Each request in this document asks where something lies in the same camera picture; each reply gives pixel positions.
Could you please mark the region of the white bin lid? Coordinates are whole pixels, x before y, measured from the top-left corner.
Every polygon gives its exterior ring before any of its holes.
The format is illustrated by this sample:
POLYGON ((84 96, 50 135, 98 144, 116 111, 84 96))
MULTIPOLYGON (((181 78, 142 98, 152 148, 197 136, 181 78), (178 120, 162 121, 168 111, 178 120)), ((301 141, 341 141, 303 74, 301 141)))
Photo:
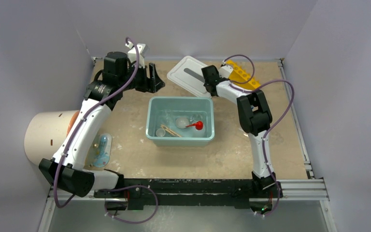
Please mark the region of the white bin lid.
POLYGON ((211 98, 204 85, 202 68, 205 63, 192 56, 182 58, 167 74, 167 78, 197 97, 211 98))

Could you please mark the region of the teal plastic bin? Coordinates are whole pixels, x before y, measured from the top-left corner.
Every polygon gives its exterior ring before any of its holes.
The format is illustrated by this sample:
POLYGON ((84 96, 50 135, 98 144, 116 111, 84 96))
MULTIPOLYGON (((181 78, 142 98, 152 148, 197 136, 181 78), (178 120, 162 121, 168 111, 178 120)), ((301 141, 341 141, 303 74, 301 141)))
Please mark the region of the teal plastic bin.
POLYGON ((152 97, 145 134, 157 146, 206 146, 214 139, 214 104, 204 97, 152 97))

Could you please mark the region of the wooden stick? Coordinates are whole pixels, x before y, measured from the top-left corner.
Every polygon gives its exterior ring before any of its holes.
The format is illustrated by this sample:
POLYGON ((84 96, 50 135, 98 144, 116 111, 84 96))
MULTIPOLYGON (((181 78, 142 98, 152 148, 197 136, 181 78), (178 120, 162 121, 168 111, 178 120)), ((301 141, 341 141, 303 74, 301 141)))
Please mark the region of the wooden stick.
POLYGON ((169 127, 167 127, 166 125, 164 124, 161 124, 160 127, 165 131, 167 132, 168 134, 170 134, 171 136, 173 137, 182 137, 180 134, 176 133, 175 131, 171 130, 169 127))

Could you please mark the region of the white porcelain dish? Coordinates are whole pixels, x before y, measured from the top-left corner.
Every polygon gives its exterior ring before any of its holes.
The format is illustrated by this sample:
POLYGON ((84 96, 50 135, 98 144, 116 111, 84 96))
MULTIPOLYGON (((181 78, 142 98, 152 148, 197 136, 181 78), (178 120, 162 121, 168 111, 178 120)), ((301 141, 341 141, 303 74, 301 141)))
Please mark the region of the white porcelain dish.
POLYGON ((190 124, 190 121, 187 117, 178 117, 175 124, 178 128, 185 129, 190 124))

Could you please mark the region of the small white crucible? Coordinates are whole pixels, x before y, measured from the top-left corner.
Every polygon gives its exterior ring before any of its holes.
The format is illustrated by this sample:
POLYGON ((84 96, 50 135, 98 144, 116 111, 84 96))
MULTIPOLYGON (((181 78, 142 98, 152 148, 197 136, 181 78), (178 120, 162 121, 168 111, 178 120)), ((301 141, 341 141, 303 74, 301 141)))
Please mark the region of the small white crucible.
POLYGON ((159 128, 155 132, 156 137, 164 137, 166 135, 166 131, 162 128, 159 128))

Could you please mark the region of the white squeeze bottle red nozzle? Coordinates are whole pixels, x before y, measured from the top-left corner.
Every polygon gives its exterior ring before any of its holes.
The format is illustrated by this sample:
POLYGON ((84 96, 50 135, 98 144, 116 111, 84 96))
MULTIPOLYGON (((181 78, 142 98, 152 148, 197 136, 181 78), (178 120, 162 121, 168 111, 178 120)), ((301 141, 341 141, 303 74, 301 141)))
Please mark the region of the white squeeze bottle red nozzle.
POLYGON ((190 129, 192 137, 203 138, 205 136, 206 128, 202 121, 187 125, 186 128, 190 129))

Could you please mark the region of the small glass flask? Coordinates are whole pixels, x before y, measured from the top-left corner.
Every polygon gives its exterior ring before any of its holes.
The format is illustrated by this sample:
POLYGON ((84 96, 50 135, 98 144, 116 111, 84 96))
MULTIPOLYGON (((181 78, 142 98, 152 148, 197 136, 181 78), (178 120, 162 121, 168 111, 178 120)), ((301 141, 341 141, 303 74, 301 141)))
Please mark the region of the small glass flask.
POLYGON ((206 112, 197 112, 193 115, 193 120, 195 122, 201 121, 206 122, 207 121, 207 114, 206 112))

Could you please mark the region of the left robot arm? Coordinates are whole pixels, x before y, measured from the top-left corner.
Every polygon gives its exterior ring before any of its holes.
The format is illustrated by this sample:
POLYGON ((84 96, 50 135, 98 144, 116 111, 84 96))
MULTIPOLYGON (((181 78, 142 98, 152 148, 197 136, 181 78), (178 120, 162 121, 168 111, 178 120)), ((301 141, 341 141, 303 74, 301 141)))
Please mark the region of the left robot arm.
POLYGON ((122 174, 114 171, 85 170, 86 156, 98 131, 111 114, 123 91, 156 93, 165 86, 158 76, 156 65, 138 65, 140 60, 124 52, 109 52, 103 69, 87 86, 81 109, 72 128, 50 159, 41 159, 38 167, 56 190, 84 197, 91 190, 105 189, 114 198, 123 195, 122 174))

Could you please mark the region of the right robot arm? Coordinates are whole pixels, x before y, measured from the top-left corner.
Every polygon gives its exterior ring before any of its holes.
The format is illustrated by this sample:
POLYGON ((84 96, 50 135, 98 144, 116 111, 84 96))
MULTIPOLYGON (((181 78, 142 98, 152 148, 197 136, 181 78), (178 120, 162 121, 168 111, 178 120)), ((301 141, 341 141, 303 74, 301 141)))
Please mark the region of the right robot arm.
POLYGON ((233 86, 230 80, 220 76, 214 65, 204 67, 201 71, 203 86, 211 96, 227 99, 237 105, 240 127, 248 134, 252 150, 253 193, 263 197, 275 187, 279 194, 281 187, 271 164, 267 138, 272 115, 265 94, 261 90, 243 90, 233 86))

